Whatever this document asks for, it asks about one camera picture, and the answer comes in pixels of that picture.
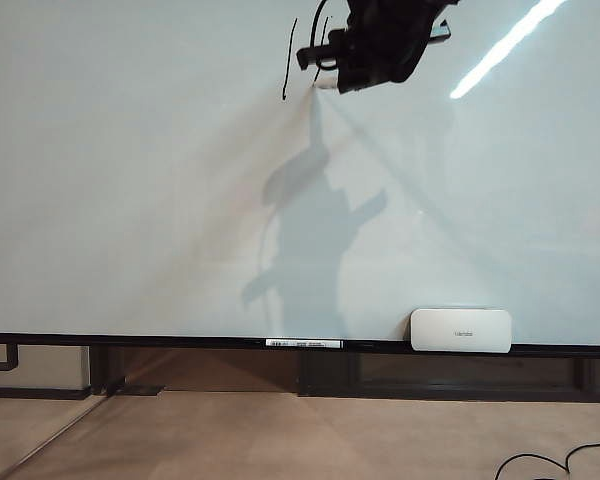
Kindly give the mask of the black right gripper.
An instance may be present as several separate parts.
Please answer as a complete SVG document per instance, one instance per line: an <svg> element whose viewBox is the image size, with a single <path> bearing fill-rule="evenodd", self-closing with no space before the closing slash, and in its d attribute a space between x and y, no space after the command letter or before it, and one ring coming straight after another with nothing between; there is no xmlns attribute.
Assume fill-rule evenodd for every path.
<svg viewBox="0 0 600 480"><path fill-rule="evenodd" d="M415 71L426 48L450 39L448 22L438 17L455 1L349 1L346 26L316 43L318 21L326 5L317 4L309 45L296 58L301 70L314 65L335 71L340 94L403 83Z"/></svg>

